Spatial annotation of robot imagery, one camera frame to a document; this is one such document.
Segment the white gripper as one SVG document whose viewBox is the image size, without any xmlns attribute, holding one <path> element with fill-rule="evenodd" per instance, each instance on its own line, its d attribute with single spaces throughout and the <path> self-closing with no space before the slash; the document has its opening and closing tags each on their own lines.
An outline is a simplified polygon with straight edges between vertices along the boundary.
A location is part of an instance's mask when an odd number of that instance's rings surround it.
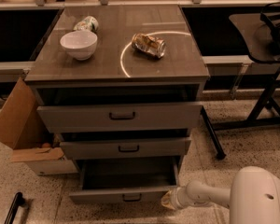
<svg viewBox="0 0 280 224">
<path fill-rule="evenodd" d="M 184 209 L 189 206 L 189 196 L 185 187 L 167 191 L 161 198 L 161 205 L 168 209 Z"/>
</svg>

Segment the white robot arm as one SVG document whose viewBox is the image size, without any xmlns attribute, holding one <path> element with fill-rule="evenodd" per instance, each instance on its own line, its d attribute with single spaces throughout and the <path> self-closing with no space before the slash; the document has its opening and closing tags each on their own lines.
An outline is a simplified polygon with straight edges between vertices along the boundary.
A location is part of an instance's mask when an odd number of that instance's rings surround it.
<svg viewBox="0 0 280 224">
<path fill-rule="evenodd" d="M 161 205 L 172 210 L 209 203 L 228 208 L 230 224 L 280 224 L 280 179 L 265 169 L 248 166 L 236 173 L 228 189 L 193 180 L 161 198 Z"/>
</svg>

